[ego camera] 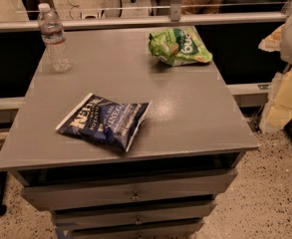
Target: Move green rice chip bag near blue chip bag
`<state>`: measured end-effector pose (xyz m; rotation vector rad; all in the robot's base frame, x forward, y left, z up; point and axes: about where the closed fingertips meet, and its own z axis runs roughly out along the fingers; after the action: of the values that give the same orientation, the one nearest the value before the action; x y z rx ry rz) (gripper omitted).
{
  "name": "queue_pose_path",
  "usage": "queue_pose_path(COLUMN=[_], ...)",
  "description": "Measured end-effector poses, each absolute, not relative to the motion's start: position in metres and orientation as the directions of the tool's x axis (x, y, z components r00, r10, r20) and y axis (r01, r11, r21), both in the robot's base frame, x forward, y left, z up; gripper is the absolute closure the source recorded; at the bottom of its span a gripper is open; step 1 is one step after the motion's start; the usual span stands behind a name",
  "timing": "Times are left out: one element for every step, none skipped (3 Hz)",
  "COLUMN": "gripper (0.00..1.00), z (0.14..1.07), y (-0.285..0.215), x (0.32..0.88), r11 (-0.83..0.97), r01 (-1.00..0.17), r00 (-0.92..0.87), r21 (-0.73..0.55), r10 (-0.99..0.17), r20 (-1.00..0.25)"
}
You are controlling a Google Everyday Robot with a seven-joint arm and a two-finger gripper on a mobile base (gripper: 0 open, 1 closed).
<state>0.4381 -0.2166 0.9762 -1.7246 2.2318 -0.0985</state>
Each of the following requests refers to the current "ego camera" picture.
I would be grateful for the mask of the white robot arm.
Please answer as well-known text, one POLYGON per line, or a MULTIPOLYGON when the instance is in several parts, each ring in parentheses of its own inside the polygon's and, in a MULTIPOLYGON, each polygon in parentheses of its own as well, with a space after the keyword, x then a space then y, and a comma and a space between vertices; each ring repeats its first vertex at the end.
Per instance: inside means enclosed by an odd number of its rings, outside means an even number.
POLYGON ((260 42, 258 48, 266 52, 278 51, 281 60, 291 67, 287 73, 275 74, 262 112, 261 131, 274 132, 292 120, 292 13, 283 25, 260 42))

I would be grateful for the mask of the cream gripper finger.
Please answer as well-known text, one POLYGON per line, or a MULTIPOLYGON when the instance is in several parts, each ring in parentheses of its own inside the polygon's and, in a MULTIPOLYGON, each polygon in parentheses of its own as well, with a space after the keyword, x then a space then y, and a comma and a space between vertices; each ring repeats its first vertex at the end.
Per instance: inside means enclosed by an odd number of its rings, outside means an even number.
POLYGON ((258 45, 258 48, 265 52, 279 52, 283 27, 284 24, 275 29, 265 39, 262 39, 258 45))
POLYGON ((271 133, 283 129, 290 120, 292 120, 292 69, 285 74, 275 74, 259 127, 263 133, 271 133))

